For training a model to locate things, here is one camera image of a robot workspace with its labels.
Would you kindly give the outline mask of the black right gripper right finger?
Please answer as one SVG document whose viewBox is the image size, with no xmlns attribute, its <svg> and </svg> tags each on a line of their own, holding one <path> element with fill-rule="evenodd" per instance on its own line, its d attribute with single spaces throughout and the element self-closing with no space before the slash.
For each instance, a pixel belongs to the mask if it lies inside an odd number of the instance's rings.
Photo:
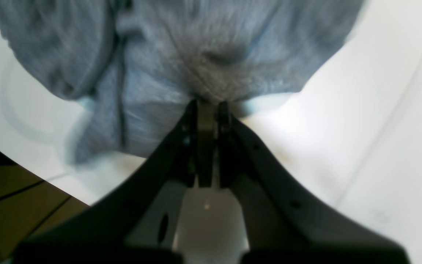
<svg viewBox="0 0 422 264">
<path fill-rule="evenodd" d="M 408 264 L 405 249 L 322 202 L 264 142 L 218 105 L 220 186 L 238 200 L 249 245 L 241 264 Z"/>
</svg>

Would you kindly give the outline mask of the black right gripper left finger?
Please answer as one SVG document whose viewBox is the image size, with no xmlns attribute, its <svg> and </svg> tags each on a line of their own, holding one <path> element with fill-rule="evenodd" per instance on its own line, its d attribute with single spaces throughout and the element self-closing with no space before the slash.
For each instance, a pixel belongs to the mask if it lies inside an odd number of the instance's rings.
<svg viewBox="0 0 422 264">
<path fill-rule="evenodd" d="M 89 209 L 21 242 L 15 264 L 182 264 L 172 250 L 184 194 L 193 187 L 196 100 L 119 187 Z"/>
</svg>

